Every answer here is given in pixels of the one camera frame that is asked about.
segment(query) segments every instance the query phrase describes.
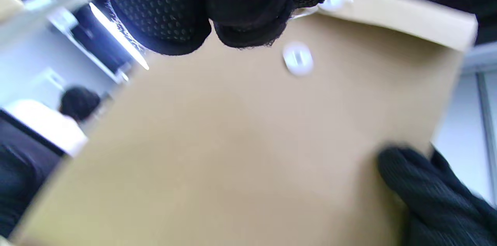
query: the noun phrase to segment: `black mesh glove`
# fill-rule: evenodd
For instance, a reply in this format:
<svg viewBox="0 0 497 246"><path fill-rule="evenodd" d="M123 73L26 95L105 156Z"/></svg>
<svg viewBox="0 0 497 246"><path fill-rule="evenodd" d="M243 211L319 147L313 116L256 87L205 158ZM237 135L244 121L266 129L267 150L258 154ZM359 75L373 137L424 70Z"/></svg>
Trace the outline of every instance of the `black mesh glove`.
<svg viewBox="0 0 497 246"><path fill-rule="evenodd" d="M324 0L110 0L126 30L144 47L165 55L199 48L211 32L231 47L271 45L294 9Z"/></svg>
<svg viewBox="0 0 497 246"><path fill-rule="evenodd" d="M409 208L404 245L497 245L497 211L472 195L439 152L430 161L391 147L380 153L378 169Z"/></svg>

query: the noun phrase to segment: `black hair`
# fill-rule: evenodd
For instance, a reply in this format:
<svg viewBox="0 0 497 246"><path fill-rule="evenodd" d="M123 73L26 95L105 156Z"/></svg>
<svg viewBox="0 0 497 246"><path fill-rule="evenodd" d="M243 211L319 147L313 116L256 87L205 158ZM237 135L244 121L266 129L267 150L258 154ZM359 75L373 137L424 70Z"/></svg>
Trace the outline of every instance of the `black hair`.
<svg viewBox="0 0 497 246"><path fill-rule="evenodd" d="M62 95L60 112L82 122L92 115L100 102L101 98L97 93L85 87L75 86L67 89Z"/></svg>

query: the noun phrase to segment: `cardboard box flap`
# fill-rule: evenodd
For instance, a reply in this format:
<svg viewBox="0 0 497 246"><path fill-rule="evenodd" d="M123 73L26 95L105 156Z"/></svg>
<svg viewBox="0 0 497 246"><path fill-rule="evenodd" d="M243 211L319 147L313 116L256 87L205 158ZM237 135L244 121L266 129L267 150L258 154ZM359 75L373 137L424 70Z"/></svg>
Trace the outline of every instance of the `cardboard box flap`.
<svg viewBox="0 0 497 246"><path fill-rule="evenodd" d="M476 37L474 14L427 0L351 0L336 11L321 14L389 28L465 52Z"/></svg>

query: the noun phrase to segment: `textured glove fabric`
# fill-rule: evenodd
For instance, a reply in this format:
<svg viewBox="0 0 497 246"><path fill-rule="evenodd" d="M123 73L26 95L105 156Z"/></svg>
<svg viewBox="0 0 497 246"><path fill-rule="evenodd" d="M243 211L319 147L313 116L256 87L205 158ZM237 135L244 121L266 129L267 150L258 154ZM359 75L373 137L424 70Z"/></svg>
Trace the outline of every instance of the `textured glove fabric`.
<svg viewBox="0 0 497 246"><path fill-rule="evenodd" d="M268 46L284 31L293 10L324 0L110 0L129 34L165 55L199 48L211 32L227 46Z"/></svg>
<svg viewBox="0 0 497 246"><path fill-rule="evenodd" d="M110 0L110 4L131 36L160 54L191 53L211 33L205 0Z"/></svg>
<svg viewBox="0 0 497 246"><path fill-rule="evenodd" d="M404 245L497 245L497 211L472 195L439 152L430 161L391 147L380 153L378 169L409 208Z"/></svg>

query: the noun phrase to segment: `white shirt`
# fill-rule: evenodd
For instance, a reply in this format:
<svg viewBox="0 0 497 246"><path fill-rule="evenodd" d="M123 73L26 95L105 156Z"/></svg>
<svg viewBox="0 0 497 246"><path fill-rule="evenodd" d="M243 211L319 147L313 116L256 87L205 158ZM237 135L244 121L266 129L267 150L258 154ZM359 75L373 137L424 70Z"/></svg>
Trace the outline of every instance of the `white shirt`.
<svg viewBox="0 0 497 246"><path fill-rule="evenodd" d="M88 141L73 118L62 115L38 101L18 100L7 105L4 110L70 156L76 156Z"/></svg>

